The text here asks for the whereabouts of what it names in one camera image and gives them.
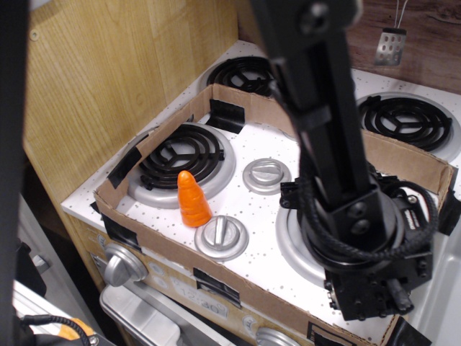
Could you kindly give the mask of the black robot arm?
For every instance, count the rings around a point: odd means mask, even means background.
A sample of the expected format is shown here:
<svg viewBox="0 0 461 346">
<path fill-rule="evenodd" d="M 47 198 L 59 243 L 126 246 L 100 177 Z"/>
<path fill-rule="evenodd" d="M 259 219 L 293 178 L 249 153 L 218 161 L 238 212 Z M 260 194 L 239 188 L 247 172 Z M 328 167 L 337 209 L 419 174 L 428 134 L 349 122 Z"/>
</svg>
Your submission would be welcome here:
<svg viewBox="0 0 461 346">
<path fill-rule="evenodd" d="M 241 94 L 247 115 L 294 130 L 300 176 L 282 184 L 301 243 L 325 270 L 331 307 L 347 321 L 408 314 L 431 277 L 437 208 L 423 187 L 379 186 L 366 160 L 346 28 L 359 1 L 240 1 L 245 28 L 269 58 L 274 99 Z"/>
</svg>

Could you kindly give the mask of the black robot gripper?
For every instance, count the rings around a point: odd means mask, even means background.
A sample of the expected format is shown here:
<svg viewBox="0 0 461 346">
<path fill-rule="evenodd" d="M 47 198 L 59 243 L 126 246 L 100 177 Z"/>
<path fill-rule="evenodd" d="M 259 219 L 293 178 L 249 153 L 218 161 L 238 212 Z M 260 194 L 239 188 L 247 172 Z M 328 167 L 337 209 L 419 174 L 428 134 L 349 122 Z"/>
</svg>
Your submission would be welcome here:
<svg viewBox="0 0 461 346">
<path fill-rule="evenodd" d="M 297 211 L 331 308 L 345 320 L 413 310 L 411 291 L 433 267 L 434 201 L 423 187 L 374 174 L 368 194 L 327 211 L 311 181 L 295 180 L 282 183 L 279 204 Z"/>
</svg>

